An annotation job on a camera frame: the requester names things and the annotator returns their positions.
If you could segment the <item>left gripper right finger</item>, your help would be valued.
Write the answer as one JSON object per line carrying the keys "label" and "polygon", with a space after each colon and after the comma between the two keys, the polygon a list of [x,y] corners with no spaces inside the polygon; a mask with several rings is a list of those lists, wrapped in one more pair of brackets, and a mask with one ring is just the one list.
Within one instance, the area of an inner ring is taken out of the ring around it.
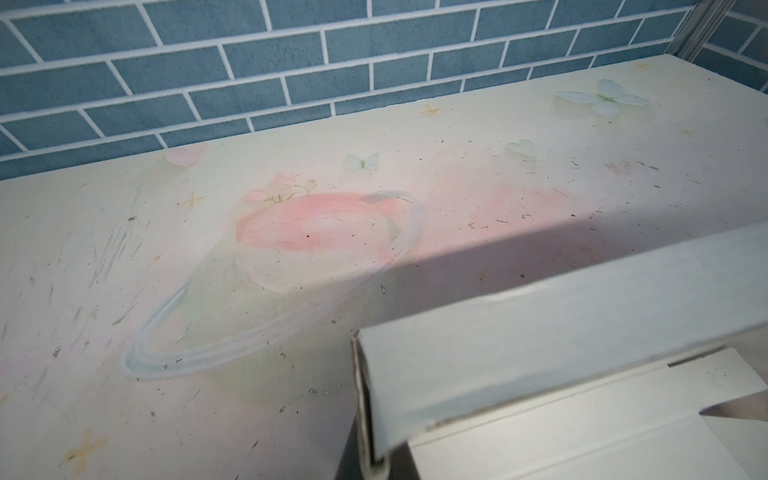
{"label": "left gripper right finger", "polygon": [[389,480],[419,480],[420,475],[407,443],[398,446],[389,456]]}

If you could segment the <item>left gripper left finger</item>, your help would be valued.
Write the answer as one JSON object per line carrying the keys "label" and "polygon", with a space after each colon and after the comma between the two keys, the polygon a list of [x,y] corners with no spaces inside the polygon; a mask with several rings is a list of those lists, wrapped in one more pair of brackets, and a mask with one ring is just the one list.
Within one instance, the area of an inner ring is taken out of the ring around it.
{"label": "left gripper left finger", "polygon": [[335,480],[363,480],[357,433],[357,420],[354,420],[336,470]]}

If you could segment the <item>white paper box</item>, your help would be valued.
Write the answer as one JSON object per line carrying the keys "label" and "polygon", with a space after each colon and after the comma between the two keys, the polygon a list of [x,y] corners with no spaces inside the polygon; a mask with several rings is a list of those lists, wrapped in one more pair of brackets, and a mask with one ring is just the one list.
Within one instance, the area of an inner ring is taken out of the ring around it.
{"label": "white paper box", "polygon": [[543,277],[513,238],[396,267],[399,316],[352,341],[360,468],[388,479],[760,479],[767,227]]}

